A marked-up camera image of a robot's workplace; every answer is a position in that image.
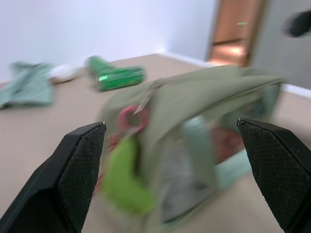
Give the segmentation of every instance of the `green keychain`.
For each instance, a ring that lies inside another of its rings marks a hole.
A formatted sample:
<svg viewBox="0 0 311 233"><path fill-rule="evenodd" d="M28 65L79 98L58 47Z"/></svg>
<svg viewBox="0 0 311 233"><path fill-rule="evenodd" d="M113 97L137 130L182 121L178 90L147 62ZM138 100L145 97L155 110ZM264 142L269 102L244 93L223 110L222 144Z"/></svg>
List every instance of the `green keychain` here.
<svg viewBox="0 0 311 233"><path fill-rule="evenodd" d="M118 125L125 132L125 136L110 154L105 167L102 191L119 209L143 215L152 210L155 201L151 191L135 173L138 143L133 135L145 128L148 117L146 110L140 111L137 114L140 125L133 128L128 124L127 115L133 114L137 107L130 106L119 114Z"/></svg>

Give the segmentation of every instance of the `olive green pouch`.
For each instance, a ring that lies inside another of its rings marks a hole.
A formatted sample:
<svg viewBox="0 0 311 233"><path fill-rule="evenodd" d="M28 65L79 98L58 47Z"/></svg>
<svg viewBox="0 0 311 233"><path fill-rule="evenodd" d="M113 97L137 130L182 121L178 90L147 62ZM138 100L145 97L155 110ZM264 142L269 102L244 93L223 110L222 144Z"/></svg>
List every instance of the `olive green pouch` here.
<svg viewBox="0 0 311 233"><path fill-rule="evenodd" d="M103 211L109 212L128 233L163 233L175 231L194 217L193 213L208 208L218 193L250 171L244 150L217 165L212 129L216 125L238 133L239 117L269 121L283 82L282 78L252 68L233 66L206 68L165 79L146 106L150 115L148 126L137 136L138 176L151 191L155 206L145 215L133 215L118 209L103 194ZM99 120L107 125L107 137L118 132L116 118L120 111L140 104L151 85L143 83L121 91L104 106ZM208 192L183 215L164 221L162 166L166 152L176 145L181 145L187 154L192 179L208 187ZM107 155L105 141L102 157Z"/></svg>

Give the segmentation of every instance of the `pink ring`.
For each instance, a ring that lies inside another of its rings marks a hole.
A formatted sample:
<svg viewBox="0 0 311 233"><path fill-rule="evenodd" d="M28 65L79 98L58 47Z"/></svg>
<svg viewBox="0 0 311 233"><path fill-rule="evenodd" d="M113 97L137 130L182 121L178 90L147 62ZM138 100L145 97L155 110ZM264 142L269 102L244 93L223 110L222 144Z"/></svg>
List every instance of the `pink ring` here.
<svg viewBox="0 0 311 233"><path fill-rule="evenodd" d="M137 108L138 108L138 105L129 106L123 109L118 115L118 120L117 120L118 126L123 132L126 132L130 130L131 128L133 128L133 126L127 122L127 115L133 114L137 110ZM148 112L146 110L142 110L136 113L136 115L140 119L140 124L136 127L134 133L138 133L141 130L143 130L147 126L147 122L148 122Z"/></svg>

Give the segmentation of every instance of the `wooden door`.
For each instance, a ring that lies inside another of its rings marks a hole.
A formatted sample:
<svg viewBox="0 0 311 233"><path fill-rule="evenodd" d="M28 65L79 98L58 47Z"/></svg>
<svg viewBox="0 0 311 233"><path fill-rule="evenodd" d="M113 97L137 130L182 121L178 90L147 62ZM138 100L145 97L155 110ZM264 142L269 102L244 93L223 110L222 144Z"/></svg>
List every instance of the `wooden door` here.
<svg viewBox="0 0 311 233"><path fill-rule="evenodd" d="M221 0L209 62L248 66L267 0Z"/></svg>

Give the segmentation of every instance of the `green can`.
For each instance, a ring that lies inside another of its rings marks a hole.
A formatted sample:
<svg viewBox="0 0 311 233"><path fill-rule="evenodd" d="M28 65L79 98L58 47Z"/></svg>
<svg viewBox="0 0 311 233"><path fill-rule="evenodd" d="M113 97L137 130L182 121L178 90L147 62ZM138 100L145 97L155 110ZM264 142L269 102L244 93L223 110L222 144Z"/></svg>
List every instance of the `green can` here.
<svg viewBox="0 0 311 233"><path fill-rule="evenodd" d="M136 85L143 82L145 76L142 67L116 68L99 56L89 57L87 66L96 77L100 91Z"/></svg>

